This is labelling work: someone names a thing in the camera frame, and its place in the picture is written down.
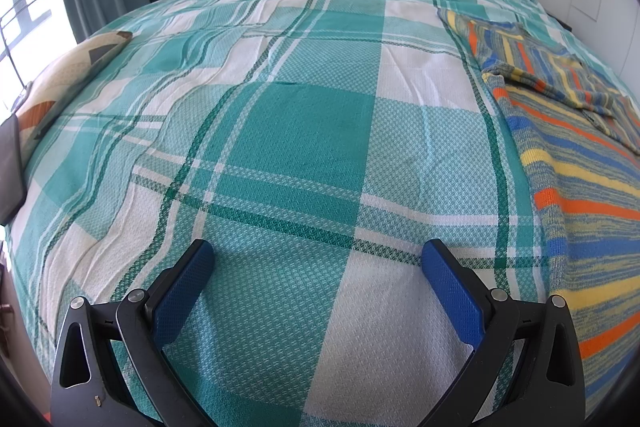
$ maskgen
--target bedspread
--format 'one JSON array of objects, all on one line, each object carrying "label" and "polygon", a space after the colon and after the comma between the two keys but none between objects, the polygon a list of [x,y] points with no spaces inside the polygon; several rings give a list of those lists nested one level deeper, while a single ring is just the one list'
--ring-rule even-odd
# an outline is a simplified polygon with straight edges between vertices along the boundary
[{"label": "bedspread", "polygon": [[516,299],[552,275],[510,131],[439,8],[612,75],[535,0],[163,0],[105,28],[134,38],[34,152],[8,234],[45,370],[71,298],[147,287],[203,237],[216,268],[165,353],[220,426],[417,425],[469,353],[421,245]]}]

